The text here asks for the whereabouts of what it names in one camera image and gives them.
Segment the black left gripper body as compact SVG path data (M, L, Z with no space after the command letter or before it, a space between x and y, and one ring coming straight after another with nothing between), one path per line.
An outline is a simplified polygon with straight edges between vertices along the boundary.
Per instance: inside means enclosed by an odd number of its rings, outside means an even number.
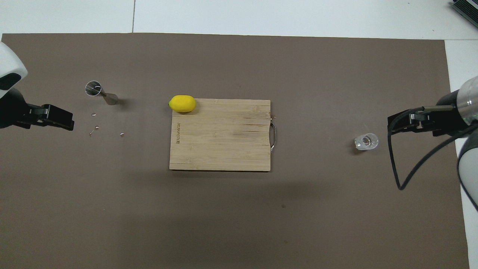
M0 128L17 126L30 129L31 106L16 88L8 90L0 100Z

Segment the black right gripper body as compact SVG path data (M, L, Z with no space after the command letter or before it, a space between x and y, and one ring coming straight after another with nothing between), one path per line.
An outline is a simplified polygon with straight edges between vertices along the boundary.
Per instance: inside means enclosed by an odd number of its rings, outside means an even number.
M458 93L458 91L454 91L444 95L436 103L436 105L453 105L454 109L452 111L433 112L431 114L431 118L435 124L435 130L432 131L432 136L454 136L458 131L464 129L464 121L456 107Z

